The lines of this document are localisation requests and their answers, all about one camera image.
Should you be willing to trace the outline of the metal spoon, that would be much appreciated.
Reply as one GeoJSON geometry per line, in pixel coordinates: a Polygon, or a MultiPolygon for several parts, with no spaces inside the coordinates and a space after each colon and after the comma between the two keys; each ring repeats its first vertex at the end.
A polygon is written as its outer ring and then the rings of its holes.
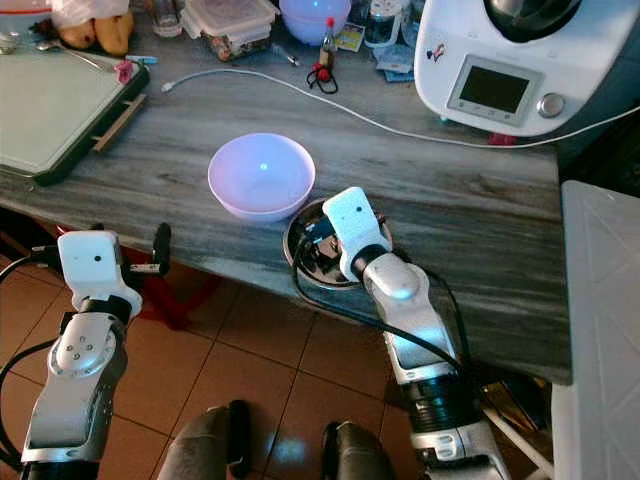
{"type": "Polygon", "coordinates": [[[69,54],[74,56],[74,58],[86,61],[86,63],[90,64],[91,67],[99,68],[100,70],[109,70],[109,72],[114,72],[115,70],[114,65],[111,64],[110,61],[100,61],[96,58],[93,58],[93,56],[86,54],[86,52],[74,50],[72,49],[72,47],[65,46],[63,42],[58,40],[58,38],[46,38],[46,40],[38,40],[35,46],[36,49],[40,50],[41,52],[65,52],[65,54],[69,54]]]}

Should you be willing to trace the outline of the white plastic bag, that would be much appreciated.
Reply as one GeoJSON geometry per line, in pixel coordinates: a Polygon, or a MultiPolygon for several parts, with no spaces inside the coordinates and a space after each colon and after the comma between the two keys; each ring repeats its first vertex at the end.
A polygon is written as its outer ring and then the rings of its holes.
{"type": "Polygon", "coordinates": [[[131,10],[131,0],[49,0],[56,27],[81,26],[88,20],[119,17],[131,10]]]}

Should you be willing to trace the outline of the grey right robot leg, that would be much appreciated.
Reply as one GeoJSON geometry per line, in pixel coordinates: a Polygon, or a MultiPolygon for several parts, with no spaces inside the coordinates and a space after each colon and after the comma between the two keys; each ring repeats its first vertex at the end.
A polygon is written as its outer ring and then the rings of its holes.
{"type": "Polygon", "coordinates": [[[369,430],[351,421],[326,425],[323,480],[396,480],[388,454],[369,430]]]}

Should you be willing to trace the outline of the clear drinking glass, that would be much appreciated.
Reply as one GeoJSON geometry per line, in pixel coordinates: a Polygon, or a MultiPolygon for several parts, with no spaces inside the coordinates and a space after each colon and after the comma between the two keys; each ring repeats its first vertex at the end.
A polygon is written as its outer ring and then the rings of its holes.
{"type": "Polygon", "coordinates": [[[147,5],[154,19],[155,35],[174,38],[183,32],[178,0],[148,0],[147,5]]]}

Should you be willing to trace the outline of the pale green board black frame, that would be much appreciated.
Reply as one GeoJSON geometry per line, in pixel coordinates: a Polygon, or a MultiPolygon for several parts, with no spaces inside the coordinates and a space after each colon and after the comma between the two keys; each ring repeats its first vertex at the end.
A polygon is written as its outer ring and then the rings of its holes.
{"type": "Polygon", "coordinates": [[[84,156],[113,146],[147,99],[150,70],[133,63],[131,82],[120,84],[115,72],[65,52],[1,55],[0,172],[51,186],[84,156]]]}

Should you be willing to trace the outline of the glass bowl with red rim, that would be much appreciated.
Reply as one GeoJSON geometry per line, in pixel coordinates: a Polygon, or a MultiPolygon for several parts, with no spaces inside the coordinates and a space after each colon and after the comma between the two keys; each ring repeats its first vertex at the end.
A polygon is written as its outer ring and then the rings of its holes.
{"type": "Polygon", "coordinates": [[[50,15],[50,0],[0,0],[1,54],[33,49],[38,36],[32,28],[49,19],[50,15]]]}

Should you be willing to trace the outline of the purple plastic bowl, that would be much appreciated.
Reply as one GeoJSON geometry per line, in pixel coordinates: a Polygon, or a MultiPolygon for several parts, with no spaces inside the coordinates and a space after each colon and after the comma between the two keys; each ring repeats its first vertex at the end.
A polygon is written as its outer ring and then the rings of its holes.
{"type": "Polygon", "coordinates": [[[352,0],[279,0],[278,6],[285,28],[296,40],[320,46],[330,29],[329,18],[334,20],[335,32],[346,26],[352,0]]]}

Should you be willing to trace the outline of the lavender plastic bowl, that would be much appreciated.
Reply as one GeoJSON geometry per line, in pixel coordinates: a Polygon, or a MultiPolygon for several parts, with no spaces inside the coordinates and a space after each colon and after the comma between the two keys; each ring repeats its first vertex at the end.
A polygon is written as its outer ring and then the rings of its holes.
{"type": "Polygon", "coordinates": [[[276,133],[233,138],[211,156],[207,187],[234,218],[270,223],[301,209],[315,186],[314,157],[276,133]]]}

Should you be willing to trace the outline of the grey left robot leg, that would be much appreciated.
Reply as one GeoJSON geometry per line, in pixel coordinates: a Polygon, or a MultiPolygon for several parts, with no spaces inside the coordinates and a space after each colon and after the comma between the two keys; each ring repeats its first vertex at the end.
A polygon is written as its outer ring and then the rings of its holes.
{"type": "Polygon", "coordinates": [[[180,429],[157,480],[242,480],[250,471],[250,408],[234,399],[207,408],[180,429]]]}

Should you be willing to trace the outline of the clear plastic food container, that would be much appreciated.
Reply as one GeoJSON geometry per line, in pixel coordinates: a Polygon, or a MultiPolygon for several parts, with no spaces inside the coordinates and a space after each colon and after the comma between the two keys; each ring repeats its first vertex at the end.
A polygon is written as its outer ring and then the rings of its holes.
{"type": "Polygon", "coordinates": [[[268,50],[279,14],[269,0],[186,0],[180,23],[189,37],[205,40],[216,59],[233,61],[268,50]]]}

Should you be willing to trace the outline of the small yellow card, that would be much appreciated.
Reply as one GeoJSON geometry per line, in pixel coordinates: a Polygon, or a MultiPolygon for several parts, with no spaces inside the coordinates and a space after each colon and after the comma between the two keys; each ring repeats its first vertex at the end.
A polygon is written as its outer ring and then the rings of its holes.
{"type": "Polygon", "coordinates": [[[364,27],[347,23],[335,33],[335,45],[339,50],[358,52],[364,46],[364,36],[364,27]]]}

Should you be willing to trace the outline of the white cabinet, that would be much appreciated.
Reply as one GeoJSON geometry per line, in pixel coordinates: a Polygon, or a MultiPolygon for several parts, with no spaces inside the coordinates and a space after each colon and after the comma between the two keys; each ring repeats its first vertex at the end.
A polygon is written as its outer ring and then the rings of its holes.
{"type": "Polygon", "coordinates": [[[552,392],[554,480],[640,480],[640,198],[562,184],[572,381],[552,392]]]}

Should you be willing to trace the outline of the small metal bowl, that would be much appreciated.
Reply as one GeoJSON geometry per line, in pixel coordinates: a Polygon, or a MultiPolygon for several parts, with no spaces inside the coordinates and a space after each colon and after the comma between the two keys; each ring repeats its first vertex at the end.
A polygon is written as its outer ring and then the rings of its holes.
{"type": "MultiPolygon", "coordinates": [[[[288,228],[285,229],[284,239],[283,239],[283,250],[285,255],[285,261],[288,264],[294,265],[297,268],[296,264],[296,248],[301,246],[302,243],[310,243],[308,242],[308,236],[302,233],[300,229],[300,212],[305,209],[323,209],[323,204],[326,201],[326,198],[317,198],[311,202],[311,204],[307,204],[301,207],[300,210],[294,214],[291,219],[291,223],[289,223],[288,228]]],[[[315,285],[315,287],[319,287],[321,289],[325,289],[325,291],[352,291],[352,289],[356,289],[358,287],[362,287],[362,283],[351,282],[351,280],[347,280],[344,278],[342,271],[330,271],[330,280],[328,283],[316,283],[312,282],[312,280],[308,279],[305,274],[300,270],[300,274],[302,278],[306,280],[306,282],[311,285],[315,285]]]]}

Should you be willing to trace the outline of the small bottle with red cap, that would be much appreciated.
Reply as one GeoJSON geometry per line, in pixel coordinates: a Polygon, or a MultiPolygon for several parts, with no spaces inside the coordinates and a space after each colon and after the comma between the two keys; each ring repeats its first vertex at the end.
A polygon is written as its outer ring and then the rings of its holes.
{"type": "Polygon", "coordinates": [[[335,26],[335,18],[330,15],[326,18],[326,31],[323,42],[321,42],[320,55],[315,69],[330,76],[335,58],[337,58],[337,26],[335,26]]]}

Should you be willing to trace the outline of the blue printed packet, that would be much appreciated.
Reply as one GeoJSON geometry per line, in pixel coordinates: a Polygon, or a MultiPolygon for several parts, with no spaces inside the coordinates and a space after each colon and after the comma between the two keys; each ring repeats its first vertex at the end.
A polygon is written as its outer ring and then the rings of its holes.
{"type": "Polygon", "coordinates": [[[384,74],[387,83],[413,81],[413,47],[403,44],[375,47],[372,55],[376,60],[375,69],[384,74]]]}

